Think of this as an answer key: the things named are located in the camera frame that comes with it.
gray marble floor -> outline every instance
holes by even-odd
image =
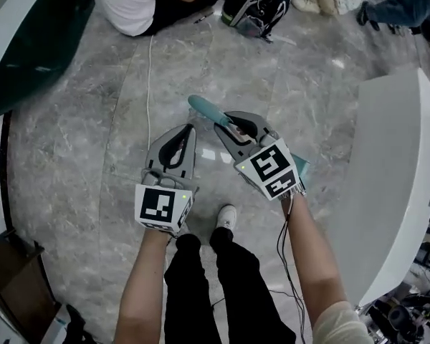
[[[290,9],[274,30],[274,44],[238,35],[216,14],[200,24],[193,20],[153,39],[151,139],[187,122],[197,129],[195,179],[201,190],[188,225],[205,243],[201,256],[212,302],[223,292],[206,241],[225,203],[237,205],[235,239],[259,257],[268,287],[290,292],[275,251],[279,205],[235,174],[211,124],[189,109],[188,95],[265,116],[292,152],[311,162],[308,198],[325,228],[348,167],[358,84],[419,65],[430,76],[430,51],[409,34],[360,28],[351,14]],[[147,148],[149,43],[117,33],[94,11],[70,68],[53,88],[15,110],[11,122],[13,223],[44,246],[54,293],[80,310],[102,343],[113,338],[120,295],[143,235],[133,199]],[[174,252],[172,243],[169,261]],[[273,297],[282,319],[298,331],[294,301]],[[214,314],[226,342],[224,303]],[[310,337],[308,320],[305,332]]]

black backpack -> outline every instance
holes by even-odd
[[[272,27],[287,13],[291,0],[225,0],[221,20],[251,37],[268,40]]]

jeans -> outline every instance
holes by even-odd
[[[226,298],[230,344],[293,344],[296,335],[280,320],[259,273],[258,259],[232,239],[229,229],[217,228],[210,240]],[[201,242],[185,234],[177,239],[176,246],[178,250],[164,275],[168,285],[166,344],[221,344],[209,299],[209,282],[199,256]]]
[[[369,20],[406,27],[419,27],[430,17],[430,0],[384,0],[366,6]]]
[[[153,23],[141,34],[151,36],[180,19],[186,18],[202,9],[214,5],[218,0],[195,0],[187,3],[182,0],[156,0]]]

